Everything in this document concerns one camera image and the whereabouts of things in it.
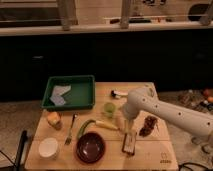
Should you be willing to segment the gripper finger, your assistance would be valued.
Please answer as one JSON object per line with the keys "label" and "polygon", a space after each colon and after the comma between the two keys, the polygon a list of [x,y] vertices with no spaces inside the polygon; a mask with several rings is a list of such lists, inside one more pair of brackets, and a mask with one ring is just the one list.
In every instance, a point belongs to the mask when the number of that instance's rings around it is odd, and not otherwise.
{"label": "gripper finger", "polygon": [[132,131],[132,127],[134,125],[133,120],[126,120],[124,124],[124,130],[126,133],[130,133]]}

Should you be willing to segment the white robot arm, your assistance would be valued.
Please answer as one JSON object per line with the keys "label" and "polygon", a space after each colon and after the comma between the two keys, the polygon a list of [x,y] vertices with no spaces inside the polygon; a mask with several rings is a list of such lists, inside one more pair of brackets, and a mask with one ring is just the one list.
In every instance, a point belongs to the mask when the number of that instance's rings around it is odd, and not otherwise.
{"label": "white robot arm", "polygon": [[122,112],[127,120],[134,120],[141,111],[146,111],[191,133],[194,136],[210,139],[213,137],[213,116],[160,101],[148,87],[133,89],[127,94]]}

